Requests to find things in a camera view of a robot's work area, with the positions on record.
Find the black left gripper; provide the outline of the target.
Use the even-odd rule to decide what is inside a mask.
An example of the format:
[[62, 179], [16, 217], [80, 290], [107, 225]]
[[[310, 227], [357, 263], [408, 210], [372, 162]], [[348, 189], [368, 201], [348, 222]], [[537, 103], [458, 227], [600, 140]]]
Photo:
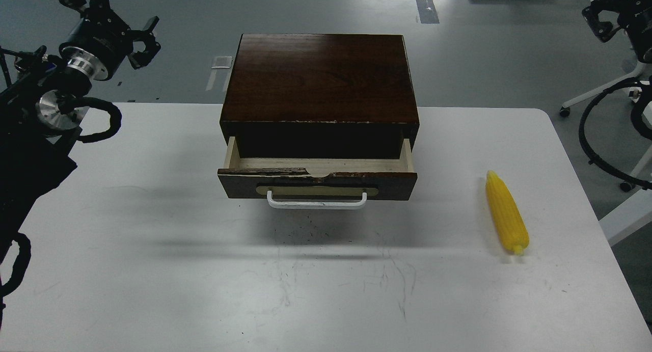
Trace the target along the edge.
[[[144, 49], [133, 51], [127, 38], [129, 26], [112, 10], [110, 0], [59, 0], [59, 3], [77, 11], [80, 17], [67, 40], [59, 45], [59, 53], [65, 59], [88, 57], [93, 66], [92, 79], [110, 80], [126, 57], [134, 70], [141, 69], [148, 66], [161, 50], [159, 42], [141, 40]], [[158, 16], [152, 16], [144, 29], [130, 30], [130, 37], [154, 38], [159, 21]]]

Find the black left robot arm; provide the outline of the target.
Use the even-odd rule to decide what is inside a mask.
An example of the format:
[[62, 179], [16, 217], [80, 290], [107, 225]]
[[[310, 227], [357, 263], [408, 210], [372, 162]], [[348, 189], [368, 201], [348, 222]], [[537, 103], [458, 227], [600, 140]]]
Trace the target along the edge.
[[94, 81], [110, 80], [123, 62], [147, 66], [161, 49], [154, 29], [132, 29], [110, 0], [59, 0], [79, 22], [56, 55], [2, 49], [2, 257], [19, 241], [19, 228], [39, 197], [77, 167], [75, 143], [112, 138], [123, 118], [117, 106], [89, 97]]

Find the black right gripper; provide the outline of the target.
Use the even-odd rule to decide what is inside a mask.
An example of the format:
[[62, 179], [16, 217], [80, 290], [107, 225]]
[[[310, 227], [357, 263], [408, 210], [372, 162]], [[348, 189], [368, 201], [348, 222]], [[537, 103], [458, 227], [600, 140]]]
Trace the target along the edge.
[[[618, 14], [617, 26], [600, 21], [602, 11]], [[621, 29], [646, 32], [649, 29], [649, 0], [591, 0], [582, 15], [596, 38], [606, 43]]]

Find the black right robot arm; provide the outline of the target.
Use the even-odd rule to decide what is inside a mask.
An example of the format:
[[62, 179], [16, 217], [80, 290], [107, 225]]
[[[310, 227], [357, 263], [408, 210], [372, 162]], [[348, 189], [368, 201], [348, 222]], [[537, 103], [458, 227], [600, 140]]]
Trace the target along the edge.
[[[601, 21], [603, 11], [617, 13], [617, 25]], [[606, 43], [624, 30], [638, 62], [651, 62], [651, 0], [591, 0], [582, 16], [596, 38]]]

